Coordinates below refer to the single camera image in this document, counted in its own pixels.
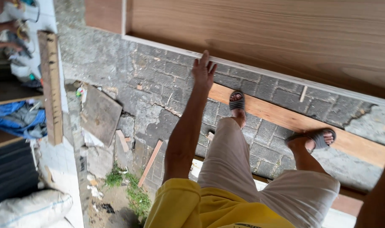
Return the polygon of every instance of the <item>concrete ground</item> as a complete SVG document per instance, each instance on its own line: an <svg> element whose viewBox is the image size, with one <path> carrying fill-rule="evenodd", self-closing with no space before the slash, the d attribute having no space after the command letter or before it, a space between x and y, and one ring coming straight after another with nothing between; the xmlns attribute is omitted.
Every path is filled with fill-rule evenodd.
<svg viewBox="0 0 385 228"><path fill-rule="evenodd" d="M191 94L193 58L124 41L118 34L86 27L83 0L56 0L55 10L66 83L79 80L118 89L117 102L123 106L118 129L131 137L132 148L128 154L117 154L120 164L140 174L158 139L164 141L145 180L145 186L154 192L164 175L169 136ZM214 80L385 144L384 107L313 88L308 89L305 100L300 102L302 85L224 65L218 66ZM142 90L137 90L137 85L142 85ZM79 118L76 108L71 112L71 120ZM210 146L205 135L215 131L220 118L228 116L227 105L208 99L196 155L205 157ZM282 170L295 168L292 153L284 144L292 131L250 114L247 121L243 133L250 144L252 173L274 179ZM79 130L78 125L73 122L72 125L74 132ZM76 151L81 139L74 141ZM314 151L313 155L342 184L362 190L372 189L382 172L376 166L331 148ZM78 156L77 159L78 169L83 170L84 158Z"/></svg>

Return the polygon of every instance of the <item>yellow shirt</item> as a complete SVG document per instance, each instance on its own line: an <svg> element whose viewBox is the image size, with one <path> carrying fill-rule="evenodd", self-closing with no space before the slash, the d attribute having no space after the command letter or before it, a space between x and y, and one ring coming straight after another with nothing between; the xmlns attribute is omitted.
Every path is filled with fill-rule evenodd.
<svg viewBox="0 0 385 228"><path fill-rule="evenodd" d="M159 227L295 228L264 204L189 179L170 179L157 190L145 228Z"/></svg>

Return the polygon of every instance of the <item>gray slide sandal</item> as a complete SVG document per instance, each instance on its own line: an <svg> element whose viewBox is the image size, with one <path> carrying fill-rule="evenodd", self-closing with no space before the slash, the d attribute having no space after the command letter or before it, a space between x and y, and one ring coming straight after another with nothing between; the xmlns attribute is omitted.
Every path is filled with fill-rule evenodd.
<svg viewBox="0 0 385 228"><path fill-rule="evenodd" d="M242 98L238 101L230 101L230 98L236 94L240 94ZM241 92L235 91L229 96L229 109L232 111L233 109L237 109L237 108L244 110L244 94Z"/></svg>
<svg viewBox="0 0 385 228"><path fill-rule="evenodd" d="M320 129L320 130L308 132L308 133L305 133L305 134L299 134L299 135L296 135L296 136L291 136L291 137L288 137L285 140L285 144L287 144L289 141L291 141L293 139L296 139L296 138L299 138L299 137L308 137L308 138L312 139L313 141L315 141L316 146L315 146L314 150L315 149L326 148L326 147L329 147L331 144L328 145L324 141L324 136L323 136L324 132L332 133L333 142L331 144L333 144L336 141L336 133L333 130L331 130L331 129Z"/></svg>

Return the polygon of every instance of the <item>white pants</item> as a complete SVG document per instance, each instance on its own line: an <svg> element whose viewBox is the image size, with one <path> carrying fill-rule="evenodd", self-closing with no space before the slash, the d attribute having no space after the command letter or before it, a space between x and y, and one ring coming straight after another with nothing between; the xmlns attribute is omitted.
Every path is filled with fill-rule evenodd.
<svg viewBox="0 0 385 228"><path fill-rule="evenodd" d="M198 176L201 188L229 191L247 202L260 202L297 228L320 228L337 197L340 182L319 172L285 170L257 191L249 162L249 147L239 125L223 118L216 127Z"/></svg>

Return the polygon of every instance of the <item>dirt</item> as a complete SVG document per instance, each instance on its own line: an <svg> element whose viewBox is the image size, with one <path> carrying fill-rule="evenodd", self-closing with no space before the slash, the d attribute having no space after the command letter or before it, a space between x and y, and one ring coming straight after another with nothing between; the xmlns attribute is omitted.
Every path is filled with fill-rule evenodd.
<svg viewBox="0 0 385 228"><path fill-rule="evenodd" d="M128 207L126 186L108 189L108 187L103 188L103 185L104 181L98 180L98 189L104 194L103 199L92 197L90 200L89 226L92 228L139 228L138 217ZM96 205L98 212L94 209L93 204Z"/></svg>

